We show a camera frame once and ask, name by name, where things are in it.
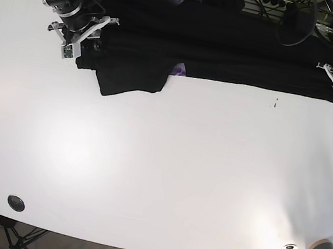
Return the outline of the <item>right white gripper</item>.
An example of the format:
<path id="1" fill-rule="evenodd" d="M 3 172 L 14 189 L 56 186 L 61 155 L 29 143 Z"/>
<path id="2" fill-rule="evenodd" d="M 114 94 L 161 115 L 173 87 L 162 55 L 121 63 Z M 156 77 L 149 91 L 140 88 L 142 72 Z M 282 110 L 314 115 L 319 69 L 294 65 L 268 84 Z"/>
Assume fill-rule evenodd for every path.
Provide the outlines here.
<path id="1" fill-rule="evenodd" d="M 81 43 L 85 43 L 85 48 L 91 51 L 103 51 L 104 43 L 101 36 L 102 29 L 107 25 L 119 25 L 119 18 L 103 16 L 93 17 L 87 21 L 84 28 L 70 30 L 68 26 L 60 22 L 52 22 L 47 30 L 55 31 L 61 39 L 60 49 L 62 58 L 78 58 L 81 56 Z"/>

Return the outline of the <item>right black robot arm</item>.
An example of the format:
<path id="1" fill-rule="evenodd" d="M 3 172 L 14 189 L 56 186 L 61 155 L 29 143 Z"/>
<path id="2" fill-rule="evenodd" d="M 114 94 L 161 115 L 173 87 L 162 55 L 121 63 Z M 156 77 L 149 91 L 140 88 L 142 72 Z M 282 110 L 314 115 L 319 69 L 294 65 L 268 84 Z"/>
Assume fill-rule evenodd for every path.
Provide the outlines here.
<path id="1" fill-rule="evenodd" d="M 81 57 L 82 48 L 101 48 L 102 29 L 107 25 L 119 25 L 119 19 L 110 17 L 101 0 L 42 0 L 60 18 L 47 30 L 54 31 L 61 39 L 64 59 Z"/>

